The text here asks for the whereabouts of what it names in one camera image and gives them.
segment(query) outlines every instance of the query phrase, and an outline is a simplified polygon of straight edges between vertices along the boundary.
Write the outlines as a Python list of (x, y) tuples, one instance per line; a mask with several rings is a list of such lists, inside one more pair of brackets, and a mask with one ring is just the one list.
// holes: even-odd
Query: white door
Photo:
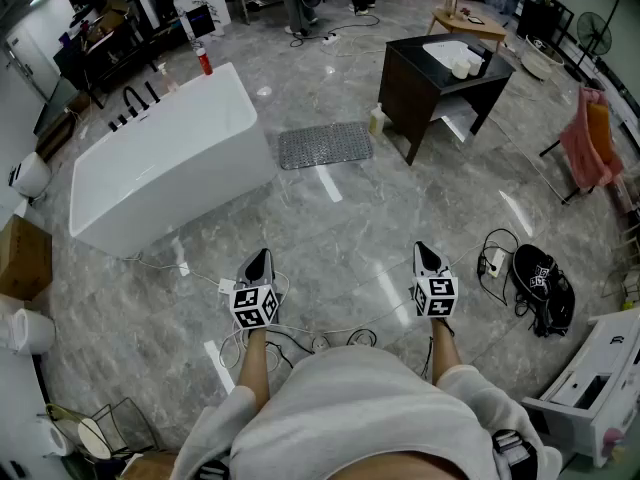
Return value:
[(38, 48), (24, 27), (18, 27), (7, 36), (7, 43), (45, 98), (51, 98), (60, 75)]

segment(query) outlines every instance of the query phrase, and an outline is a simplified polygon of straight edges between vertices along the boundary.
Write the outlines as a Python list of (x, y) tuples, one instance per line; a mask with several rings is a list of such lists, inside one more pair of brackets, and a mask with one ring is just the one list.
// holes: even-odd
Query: black backpack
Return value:
[(516, 314), (534, 311), (532, 325), (537, 336), (564, 336), (573, 319), (576, 297), (553, 257), (534, 245), (521, 245), (513, 255), (512, 272), (518, 290)]

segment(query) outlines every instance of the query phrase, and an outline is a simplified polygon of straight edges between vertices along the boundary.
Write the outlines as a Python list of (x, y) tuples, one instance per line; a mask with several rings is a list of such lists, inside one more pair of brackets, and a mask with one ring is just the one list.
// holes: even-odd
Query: sleeve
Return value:
[(256, 397), (236, 386), (220, 407), (205, 407), (178, 454), (170, 480), (189, 480), (210, 460), (229, 453), (240, 431), (258, 413)]
[(556, 468), (555, 460), (549, 460), (551, 456), (555, 459), (557, 451), (542, 444), (524, 407), (491, 384), (476, 368), (469, 365), (449, 368), (438, 379), (436, 387), (468, 405), (480, 425), (491, 435), (499, 430), (518, 431), (536, 449), (538, 478), (558, 477), (560, 468)]

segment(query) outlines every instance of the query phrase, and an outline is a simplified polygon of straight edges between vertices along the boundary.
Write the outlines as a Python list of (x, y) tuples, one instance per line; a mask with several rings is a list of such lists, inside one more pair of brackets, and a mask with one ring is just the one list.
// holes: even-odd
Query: skin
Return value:
[[(449, 330), (432, 319), (433, 382), (453, 366), (462, 364)], [(266, 331), (251, 333), (238, 385), (247, 386), (256, 395), (258, 411), (269, 401)], [(383, 453), (350, 464), (335, 473), (332, 480), (465, 480), (466, 476), (451, 462), (417, 452)]]

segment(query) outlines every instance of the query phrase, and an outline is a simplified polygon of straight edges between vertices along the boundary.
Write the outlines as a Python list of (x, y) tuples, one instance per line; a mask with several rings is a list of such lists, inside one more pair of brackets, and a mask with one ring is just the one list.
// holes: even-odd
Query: bath mat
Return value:
[(280, 135), (280, 165), (287, 170), (363, 160), (372, 154), (365, 123), (312, 126)]

